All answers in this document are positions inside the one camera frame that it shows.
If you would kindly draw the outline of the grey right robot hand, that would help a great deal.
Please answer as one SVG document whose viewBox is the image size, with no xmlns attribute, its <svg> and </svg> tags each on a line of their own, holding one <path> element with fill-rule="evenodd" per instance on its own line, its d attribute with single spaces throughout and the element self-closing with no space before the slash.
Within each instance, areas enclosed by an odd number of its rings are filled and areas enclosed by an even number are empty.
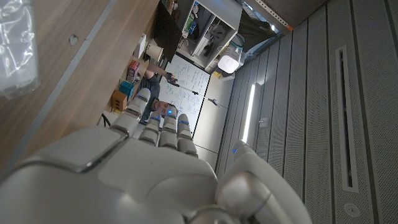
<svg viewBox="0 0 398 224">
<path fill-rule="evenodd" d="M 143 88 L 108 128 L 74 132 L 1 182 L 2 223 L 310 223 L 292 187 L 243 141 L 217 177 L 186 115 L 154 113 Z"/>
</svg>

